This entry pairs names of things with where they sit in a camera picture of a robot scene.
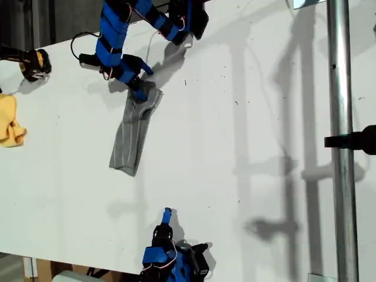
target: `yellow cloth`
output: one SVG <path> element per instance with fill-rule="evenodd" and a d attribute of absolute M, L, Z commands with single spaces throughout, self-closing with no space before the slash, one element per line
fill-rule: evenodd
<path fill-rule="evenodd" d="M 16 121 L 16 98 L 0 94 L 0 145 L 19 146 L 24 142 L 26 129 Z"/>

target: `silver pole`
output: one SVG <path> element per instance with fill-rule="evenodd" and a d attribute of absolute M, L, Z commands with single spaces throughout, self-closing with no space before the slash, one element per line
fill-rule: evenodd
<path fill-rule="evenodd" d="M 348 0 L 328 0 L 332 136 L 353 131 Z M 332 149 L 338 282 L 358 282 L 354 153 Z"/>

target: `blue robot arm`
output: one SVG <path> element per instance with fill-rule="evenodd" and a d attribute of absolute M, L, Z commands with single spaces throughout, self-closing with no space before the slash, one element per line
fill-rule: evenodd
<path fill-rule="evenodd" d="M 141 58 L 122 54 L 132 11 L 175 45 L 180 45 L 189 33 L 200 39 L 209 17 L 202 0 L 171 0 L 169 17 L 159 12 L 151 0 L 104 0 L 95 55 L 81 54 L 80 64 L 98 67 L 105 79 L 115 78 L 127 84 L 137 99 L 146 100 L 139 74 L 142 69 L 148 75 L 153 71 Z"/>
<path fill-rule="evenodd" d="M 169 226 L 171 209 L 165 208 L 162 222 L 154 229 L 152 245 L 145 249 L 141 280 L 145 282 L 203 282 L 209 267 L 204 258 L 207 244 L 186 249 L 177 247 Z"/>

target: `white table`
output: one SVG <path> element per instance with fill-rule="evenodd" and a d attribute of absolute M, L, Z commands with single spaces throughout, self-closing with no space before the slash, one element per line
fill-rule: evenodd
<path fill-rule="evenodd" d="M 376 4 L 351 4 L 361 130 L 376 123 Z M 15 93 L 28 130 L 24 146 L 0 149 L 0 251 L 138 273 L 171 207 L 176 240 L 213 243 L 213 281 L 336 276 L 325 4 L 291 12 L 284 1 L 215 0 L 207 11 L 202 41 L 150 78 L 164 97 L 135 178 L 108 168 L 123 85 L 80 68 L 70 42 L 46 48 L 45 85 L 20 86 L 17 64 L 0 63 L 1 88 Z M 168 42 L 154 32 L 132 25 L 125 52 L 146 59 L 151 42 L 148 63 L 162 62 Z M 93 53 L 95 40 L 77 39 L 76 52 Z M 355 159 L 365 169 L 357 173 L 361 279 L 375 281 L 375 158 Z"/>

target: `gray sock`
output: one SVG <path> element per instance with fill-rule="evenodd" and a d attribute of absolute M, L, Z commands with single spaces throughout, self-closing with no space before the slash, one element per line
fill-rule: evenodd
<path fill-rule="evenodd" d="M 131 91 L 125 104 L 123 120 L 116 132 L 110 167 L 135 176 L 145 142 L 150 116 L 162 98 L 162 91 L 152 82 L 143 82 L 146 102 L 137 102 Z"/>

